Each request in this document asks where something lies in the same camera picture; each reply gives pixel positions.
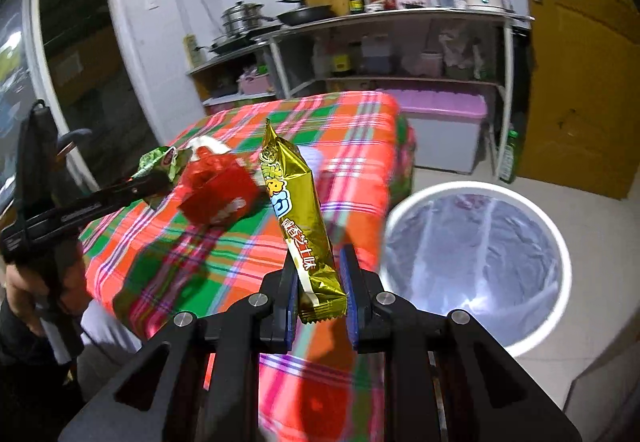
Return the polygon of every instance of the human hand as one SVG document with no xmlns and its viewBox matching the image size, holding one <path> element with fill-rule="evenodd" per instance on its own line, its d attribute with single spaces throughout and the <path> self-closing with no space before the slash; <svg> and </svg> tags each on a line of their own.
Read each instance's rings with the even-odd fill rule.
<svg viewBox="0 0 640 442">
<path fill-rule="evenodd" d="M 78 251 L 77 261 L 66 268 L 59 299 L 62 309 L 73 315 L 81 315 L 92 299 L 86 290 L 81 244 L 78 244 Z M 45 333 L 35 311 L 35 299 L 47 294 L 49 289 L 44 280 L 28 265 L 6 266 L 6 300 L 9 308 L 31 332 L 40 337 L 44 337 Z"/>
</svg>

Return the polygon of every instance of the purple lid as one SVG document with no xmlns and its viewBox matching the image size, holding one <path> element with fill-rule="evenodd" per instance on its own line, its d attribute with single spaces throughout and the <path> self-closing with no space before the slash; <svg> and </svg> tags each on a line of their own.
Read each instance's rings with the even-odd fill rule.
<svg viewBox="0 0 640 442">
<path fill-rule="evenodd" d="M 405 112 L 484 119 L 486 102 L 481 95 L 433 90 L 385 90 Z"/>
</svg>

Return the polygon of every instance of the person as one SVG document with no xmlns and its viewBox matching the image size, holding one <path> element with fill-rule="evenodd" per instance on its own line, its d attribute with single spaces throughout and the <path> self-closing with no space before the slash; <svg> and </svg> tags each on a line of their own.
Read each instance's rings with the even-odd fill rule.
<svg viewBox="0 0 640 442">
<path fill-rule="evenodd" d="M 82 316 L 84 350 L 60 366 L 34 308 L 47 295 L 28 266 L 6 266 L 6 296 L 0 304 L 0 431 L 16 440 L 56 440 L 86 401 L 113 377 L 142 343 L 86 289 L 82 246 L 63 278 L 60 304 Z"/>
</svg>

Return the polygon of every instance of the white trash can rim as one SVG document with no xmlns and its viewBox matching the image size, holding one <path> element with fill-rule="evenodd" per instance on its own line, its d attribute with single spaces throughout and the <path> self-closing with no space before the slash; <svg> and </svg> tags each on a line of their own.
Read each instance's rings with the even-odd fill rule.
<svg viewBox="0 0 640 442">
<path fill-rule="evenodd" d="M 558 322 L 560 321 L 562 314 L 564 314 L 564 310 L 569 302 L 572 285 L 572 267 L 569 250 L 566 247 L 564 238 L 551 218 L 549 218 L 549 216 L 531 200 L 508 188 L 478 181 L 445 182 L 412 194 L 410 197 L 399 203 L 398 206 L 396 206 L 389 214 L 389 218 L 386 223 L 385 238 L 389 236 L 389 233 L 394 229 L 398 220 L 400 220 L 408 210 L 412 209 L 418 203 L 424 200 L 435 200 L 452 194 L 475 194 L 494 197 L 513 205 L 521 210 L 528 218 L 538 223 L 558 248 L 558 257 L 561 262 L 561 282 L 558 299 L 556 300 L 555 305 L 543 323 L 536 328 L 536 330 L 524 339 L 506 347 L 507 352 L 512 357 L 521 356 L 546 339 L 556 325 L 558 325 Z M 380 279 L 382 280 L 382 285 L 386 291 L 394 291 L 393 285 L 390 284 L 384 266 L 380 268 Z"/>
</svg>

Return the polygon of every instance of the trash can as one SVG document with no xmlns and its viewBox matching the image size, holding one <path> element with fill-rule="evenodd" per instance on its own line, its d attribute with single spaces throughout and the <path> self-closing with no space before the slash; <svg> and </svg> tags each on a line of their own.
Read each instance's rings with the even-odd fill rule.
<svg viewBox="0 0 640 442">
<path fill-rule="evenodd" d="M 572 272 L 560 231 L 538 206 L 501 186 L 462 181 L 393 209 L 380 278 L 418 309 L 470 312 L 516 357 L 558 324 Z"/>
</svg>

